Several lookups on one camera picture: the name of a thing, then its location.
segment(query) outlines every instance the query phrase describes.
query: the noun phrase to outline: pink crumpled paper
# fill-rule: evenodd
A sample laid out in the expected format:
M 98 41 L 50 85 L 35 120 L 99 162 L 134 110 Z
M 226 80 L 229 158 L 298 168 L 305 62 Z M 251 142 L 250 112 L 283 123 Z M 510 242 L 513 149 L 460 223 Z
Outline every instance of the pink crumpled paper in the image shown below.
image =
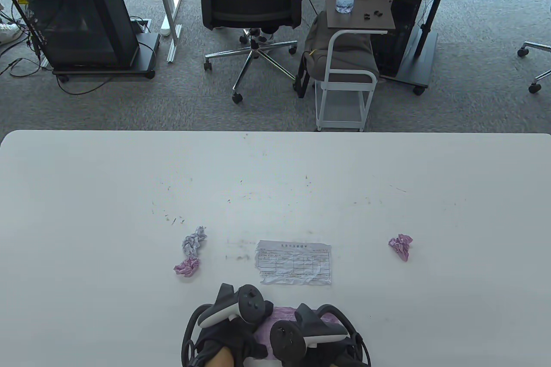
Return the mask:
M 183 275 L 184 277 L 191 277 L 195 271 L 199 268 L 199 258 L 189 257 L 185 259 L 181 264 L 178 264 L 174 267 L 174 271 L 178 275 Z
M 191 277 L 195 271 L 199 268 L 199 257 L 197 250 L 201 246 L 201 241 L 203 241 L 207 236 L 205 235 L 204 227 L 197 227 L 195 232 L 191 235 L 188 235 L 183 239 L 182 250 L 186 259 L 183 260 L 181 264 L 178 264 L 174 267 L 175 273 L 178 275 L 183 275 L 184 277 Z
M 398 238 L 391 238 L 390 241 L 388 241 L 388 245 L 394 248 L 394 251 L 396 251 L 402 261 L 407 262 L 409 257 L 409 245 L 412 241 L 412 237 L 398 234 Z

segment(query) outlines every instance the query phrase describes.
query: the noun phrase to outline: black computer case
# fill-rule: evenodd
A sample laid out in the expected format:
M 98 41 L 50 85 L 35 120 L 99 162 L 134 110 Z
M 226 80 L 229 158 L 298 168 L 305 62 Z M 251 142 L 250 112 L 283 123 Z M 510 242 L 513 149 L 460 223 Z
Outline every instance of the black computer case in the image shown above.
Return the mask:
M 124 0 L 12 0 L 56 70 L 129 68 L 139 49 Z
M 372 35 L 371 46 L 377 67 L 382 76 L 396 76 L 402 58 L 411 48 L 419 25 L 422 23 L 425 4 L 430 0 L 392 0 L 392 17 L 395 30 L 386 35 Z M 425 18 L 430 5 L 425 10 Z

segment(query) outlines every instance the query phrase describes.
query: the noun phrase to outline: black desk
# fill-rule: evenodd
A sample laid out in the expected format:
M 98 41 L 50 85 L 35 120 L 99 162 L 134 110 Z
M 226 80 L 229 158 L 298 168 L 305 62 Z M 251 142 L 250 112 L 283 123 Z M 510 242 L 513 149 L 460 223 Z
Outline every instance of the black desk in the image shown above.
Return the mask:
M 427 21 L 421 25 L 421 31 L 417 34 L 409 52 L 403 57 L 398 74 L 394 77 L 388 77 L 398 82 L 412 84 L 415 86 L 413 91 L 417 95 L 421 95 L 425 88 L 429 86 L 438 36 L 437 33 L 431 33 L 430 28 L 433 25 L 440 1 L 433 1 Z

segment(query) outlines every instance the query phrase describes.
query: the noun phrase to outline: chair base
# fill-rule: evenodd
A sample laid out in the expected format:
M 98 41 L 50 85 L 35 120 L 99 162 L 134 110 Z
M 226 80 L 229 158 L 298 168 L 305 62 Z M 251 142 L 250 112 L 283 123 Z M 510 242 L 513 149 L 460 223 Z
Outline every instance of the chair base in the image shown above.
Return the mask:
M 267 60 L 270 64 L 272 64 L 274 67 L 278 68 L 281 72 L 286 74 L 288 78 L 290 78 L 293 82 L 295 82 L 295 76 L 291 74 L 286 68 L 281 66 L 276 60 L 268 56 L 267 52 L 273 49 L 279 49 L 282 47 L 288 47 L 290 54 L 295 54 L 297 52 L 297 41 L 293 40 L 290 42 L 279 42 L 279 43 L 272 43 L 266 46 L 260 46 L 258 44 L 258 36 L 260 35 L 259 29 L 250 29 L 250 30 L 243 30 L 244 35 L 240 37 L 240 41 L 244 44 L 248 44 L 248 47 L 243 47 L 236 50 L 228 50 L 226 52 L 217 52 L 217 53 L 210 53 L 205 54 L 205 62 L 204 62 L 204 69 L 205 70 L 212 70 L 212 64 L 210 62 L 210 59 L 217 59 L 217 58 L 224 58 L 228 56 L 240 56 L 240 55 L 247 55 L 247 59 L 245 60 L 245 64 L 243 65 L 243 68 L 241 72 L 239 73 L 239 76 L 237 80 L 235 81 L 235 84 L 232 88 L 233 94 L 232 94 L 232 100 L 234 103 L 240 103 L 240 101 L 243 100 L 243 97 L 241 94 L 236 92 L 238 89 L 239 84 L 243 80 L 243 77 L 245 73 L 247 72 L 249 66 L 251 65 L 252 59 L 257 59 L 258 57 L 264 58 L 264 60 Z
M 551 46 L 548 46 L 547 44 L 539 44 L 539 43 L 532 43 L 532 42 L 524 42 L 522 43 L 521 48 L 517 50 L 518 57 L 524 57 L 529 53 L 529 49 L 539 49 L 543 50 L 544 52 L 551 52 Z M 546 78 L 547 76 L 551 76 L 551 70 L 547 70 L 546 72 L 543 72 L 542 74 L 539 74 L 538 76 L 535 76 L 534 80 L 532 81 L 532 84 L 530 84 L 528 90 L 530 93 L 537 93 L 542 89 L 541 84 L 538 82 Z

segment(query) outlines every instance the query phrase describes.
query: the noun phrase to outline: white metal frame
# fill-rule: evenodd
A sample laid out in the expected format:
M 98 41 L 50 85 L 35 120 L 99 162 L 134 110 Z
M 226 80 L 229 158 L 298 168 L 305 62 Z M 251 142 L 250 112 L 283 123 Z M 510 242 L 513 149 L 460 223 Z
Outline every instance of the white metal frame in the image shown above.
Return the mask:
M 163 0 L 163 5 L 165 7 L 166 15 L 163 21 L 163 26 L 161 27 L 161 34 L 162 35 L 170 34 L 172 37 L 172 42 L 170 43 L 169 54 L 167 57 L 167 62 L 169 63 L 172 63 L 174 61 L 174 56 L 176 54 L 176 47 L 178 45 L 180 32 L 182 30 L 182 25 L 176 25 L 174 23 L 174 19 L 178 13 L 180 2 L 181 0 Z
M 323 127 L 343 127 L 347 129 L 358 129 L 364 131 L 365 122 L 368 119 L 369 107 L 373 98 L 373 93 L 377 86 L 377 77 L 369 70 L 349 70 L 341 68 L 331 68 L 331 60 L 333 57 L 333 45 L 335 40 L 343 34 L 386 34 L 387 30 L 339 30 L 331 36 L 329 46 L 327 48 L 327 62 L 325 63 L 325 77 L 323 81 L 314 80 L 316 94 L 316 125 L 318 131 Z M 353 82 L 329 82 L 330 74 L 364 74 L 371 78 L 371 83 L 353 83 Z M 321 90 L 321 103 L 317 103 L 317 96 Z M 360 105 L 360 121 L 337 121 L 325 120 L 325 103 L 327 102 L 327 94 L 329 91 L 338 93 L 339 91 L 357 91 Z M 364 104 L 364 92 L 368 92 L 367 102 Z

